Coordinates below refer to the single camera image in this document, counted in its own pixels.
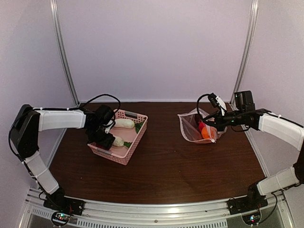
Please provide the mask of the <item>pink plastic basket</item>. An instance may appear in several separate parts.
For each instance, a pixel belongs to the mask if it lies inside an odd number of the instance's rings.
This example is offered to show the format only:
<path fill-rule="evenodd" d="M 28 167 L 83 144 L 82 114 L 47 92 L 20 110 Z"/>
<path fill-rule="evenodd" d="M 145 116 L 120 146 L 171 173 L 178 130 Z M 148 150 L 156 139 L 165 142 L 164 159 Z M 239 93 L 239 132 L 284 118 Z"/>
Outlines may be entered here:
<path fill-rule="evenodd" d="M 97 148 L 94 146 L 94 143 L 88 144 L 87 146 L 98 156 L 121 165 L 127 165 L 147 130 L 148 116 L 126 110 L 119 110 L 115 115 L 116 119 L 131 119 L 135 122 L 135 127 L 132 129 L 113 127 L 110 130 L 110 133 L 113 136 L 119 136 L 124 140 L 124 146 L 112 146 L 109 150 Z"/>

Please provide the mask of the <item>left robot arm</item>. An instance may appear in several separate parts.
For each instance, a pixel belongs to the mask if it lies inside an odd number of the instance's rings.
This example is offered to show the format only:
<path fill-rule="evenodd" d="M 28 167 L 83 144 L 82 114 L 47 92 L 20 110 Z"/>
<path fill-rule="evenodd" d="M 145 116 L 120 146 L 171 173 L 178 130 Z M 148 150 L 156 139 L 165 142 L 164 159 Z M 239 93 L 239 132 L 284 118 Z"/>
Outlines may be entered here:
<path fill-rule="evenodd" d="M 67 129 L 83 129 L 90 143 L 109 149 L 114 136 L 116 112 L 101 105 L 91 111 L 85 107 L 34 108 L 21 106 L 8 135 L 12 152 L 24 164 L 31 177 L 46 194 L 47 201 L 58 211 L 68 207 L 65 191 L 52 175 L 48 161 L 55 154 L 62 134 Z"/>

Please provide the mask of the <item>dark purple toy fruit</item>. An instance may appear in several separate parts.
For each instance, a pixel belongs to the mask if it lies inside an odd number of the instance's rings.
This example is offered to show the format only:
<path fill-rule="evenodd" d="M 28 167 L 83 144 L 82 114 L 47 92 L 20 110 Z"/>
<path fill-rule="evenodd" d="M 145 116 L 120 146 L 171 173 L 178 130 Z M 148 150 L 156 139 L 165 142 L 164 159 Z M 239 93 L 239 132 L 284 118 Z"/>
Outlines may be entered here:
<path fill-rule="evenodd" d="M 200 122 L 201 122 L 201 118 L 200 118 L 200 116 L 199 116 L 198 114 L 195 114 L 195 115 L 194 115 L 194 120 L 195 120 L 195 123 L 196 123 L 197 125 L 199 125 Z"/>

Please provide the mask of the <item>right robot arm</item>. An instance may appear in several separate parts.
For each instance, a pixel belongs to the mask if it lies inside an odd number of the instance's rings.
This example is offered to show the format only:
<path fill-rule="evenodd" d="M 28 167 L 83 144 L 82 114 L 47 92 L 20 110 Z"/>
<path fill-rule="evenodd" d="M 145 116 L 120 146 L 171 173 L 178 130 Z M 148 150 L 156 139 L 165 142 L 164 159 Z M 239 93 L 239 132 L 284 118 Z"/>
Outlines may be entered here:
<path fill-rule="evenodd" d="M 245 196 L 239 197 L 246 209 L 263 204 L 272 192 L 290 191 L 304 186 L 304 126 L 279 114 L 256 108 L 250 91 L 235 92 L 232 106 L 218 95 L 202 95 L 214 107 L 200 119 L 218 132 L 231 129 L 244 132 L 264 178 L 251 183 Z"/>

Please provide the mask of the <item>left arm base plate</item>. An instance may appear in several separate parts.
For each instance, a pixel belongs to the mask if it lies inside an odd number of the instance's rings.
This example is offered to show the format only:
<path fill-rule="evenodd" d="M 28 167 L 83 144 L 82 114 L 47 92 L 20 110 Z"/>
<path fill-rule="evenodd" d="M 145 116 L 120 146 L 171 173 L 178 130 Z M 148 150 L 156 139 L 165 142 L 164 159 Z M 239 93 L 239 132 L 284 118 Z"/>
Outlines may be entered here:
<path fill-rule="evenodd" d="M 79 199 L 72 198 L 47 198 L 43 206 L 52 210 L 61 211 L 66 214 L 81 216 L 84 210 L 85 202 Z"/>

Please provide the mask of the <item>red toy fruit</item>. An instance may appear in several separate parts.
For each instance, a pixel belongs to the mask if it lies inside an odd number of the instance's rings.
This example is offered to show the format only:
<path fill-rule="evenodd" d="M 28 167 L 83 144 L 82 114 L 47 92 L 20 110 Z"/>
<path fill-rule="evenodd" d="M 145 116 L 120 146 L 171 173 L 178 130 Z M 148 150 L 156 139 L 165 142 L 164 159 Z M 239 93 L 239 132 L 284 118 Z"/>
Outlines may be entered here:
<path fill-rule="evenodd" d="M 104 149 L 104 147 L 100 144 L 97 144 L 97 143 L 94 143 L 94 146 L 97 147 L 97 148 L 100 148 L 100 149 Z"/>
<path fill-rule="evenodd" d="M 201 132 L 204 127 L 206 127 L 206 124 L 201 121 L 200 124 L 198 125 L 199 131 Z"/>

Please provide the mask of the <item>clear zip top bag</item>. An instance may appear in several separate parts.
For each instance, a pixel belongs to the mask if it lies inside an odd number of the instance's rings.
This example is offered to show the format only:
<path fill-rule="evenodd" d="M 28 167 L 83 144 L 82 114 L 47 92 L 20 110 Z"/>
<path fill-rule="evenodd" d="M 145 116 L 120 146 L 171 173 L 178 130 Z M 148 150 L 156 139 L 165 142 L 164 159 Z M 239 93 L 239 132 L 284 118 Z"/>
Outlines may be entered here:
<path fill-rule="evenodd" d="M 227 127 L 224 131 L 218 131 L 215 127 L 203 123 L 196 109 L 185 114 L 178 114 L 178 118 L 181 135 L 190 143 L 216 143 L 217 139 L 227 131 Z"/>

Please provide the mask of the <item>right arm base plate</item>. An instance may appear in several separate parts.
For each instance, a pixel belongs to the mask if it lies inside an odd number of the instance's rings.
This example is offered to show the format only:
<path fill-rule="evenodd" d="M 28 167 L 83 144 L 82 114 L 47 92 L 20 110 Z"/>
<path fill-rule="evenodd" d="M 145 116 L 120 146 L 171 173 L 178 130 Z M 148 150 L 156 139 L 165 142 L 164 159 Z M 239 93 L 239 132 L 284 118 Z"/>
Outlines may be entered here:
<path fill-rule="evenodd" d="M 258 208 L 265 207 L 267 205 L 268 202 L 264 197 L 252 199 L 248 196 L 244 196 L 241 198 L 230 198 L 227 201 L 227 206 L 230 215 L 257 210 Z"/>

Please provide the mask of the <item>red toy fruit front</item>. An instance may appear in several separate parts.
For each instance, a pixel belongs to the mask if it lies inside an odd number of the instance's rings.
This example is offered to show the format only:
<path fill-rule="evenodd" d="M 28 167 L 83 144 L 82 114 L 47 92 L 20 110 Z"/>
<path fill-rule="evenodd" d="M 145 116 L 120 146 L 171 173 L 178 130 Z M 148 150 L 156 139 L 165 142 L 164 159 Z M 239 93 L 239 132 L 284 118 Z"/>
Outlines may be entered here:
<path fill-rule="evenodd" d="M 94 146 L 97 147 L 97 148 L 100 148 L 100 149 L 104 149 L 104 147 L 100 144 L 97 144 L 97 143 L 94 143 Z"/>

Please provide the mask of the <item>orange toy fruit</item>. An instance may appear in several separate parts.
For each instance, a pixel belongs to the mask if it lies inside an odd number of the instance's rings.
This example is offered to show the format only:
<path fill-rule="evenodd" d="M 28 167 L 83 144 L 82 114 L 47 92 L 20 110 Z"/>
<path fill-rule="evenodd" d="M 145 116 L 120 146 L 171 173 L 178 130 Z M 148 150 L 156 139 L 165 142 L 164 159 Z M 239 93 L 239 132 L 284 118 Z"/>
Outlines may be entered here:
<path fill-rule="evenodd" d="M 214 131 L 211 127 L 203 127 L 201 130 L 201 135 L 203 139 L 213 139 L 214 138 Z"/>

